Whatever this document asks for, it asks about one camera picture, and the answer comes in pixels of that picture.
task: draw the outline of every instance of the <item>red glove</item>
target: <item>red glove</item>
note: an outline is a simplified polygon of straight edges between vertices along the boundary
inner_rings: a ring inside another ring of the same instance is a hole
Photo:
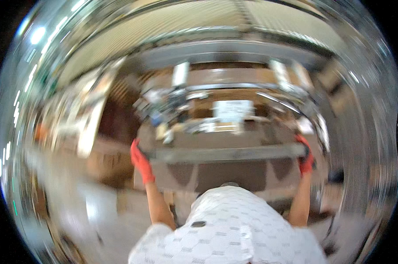
[[[152,173],[152,167],[148,159],[143,155],[143,153],[138,148],[139,140],[134,139],[131,144],[131,163],[137,168],[142,174],[143,184],[149,182],[155,182],[155,176]]]
[[[296,135],[294,138],[297,142],[302,143],[305,146],[306,155],[297,159],[299,161],[301,177],[303,177],[303,174],[312,172],[314,157],[312,155],[311,148],[309,147],[309,143],[304,136]]]

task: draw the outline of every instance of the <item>white cloth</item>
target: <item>white cloth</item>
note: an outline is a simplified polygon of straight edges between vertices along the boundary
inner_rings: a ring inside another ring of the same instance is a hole
[[[206,221],[202,227],[192,227]],[[152,225],[128,263],[326,263],[308,229],[293,228],[263,199],[233,186],[208,190],[175,231]]]

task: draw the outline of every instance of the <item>bare arm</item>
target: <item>bare arm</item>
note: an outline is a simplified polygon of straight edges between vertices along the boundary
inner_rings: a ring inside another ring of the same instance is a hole
[[[150,220],[152,224],[164,223],[172,230],[175,230],[175,222],[172,217],[171,211],[164,201],[164,197],[158,191],[158,187],[154,182],[145,184],[147,201],[149,204]]]
[[[293,198],[289,213],[289,223],[293,226],[307,226],[311,204],[311,177],[311,172],[303,174],[297,188],[296,196]]]

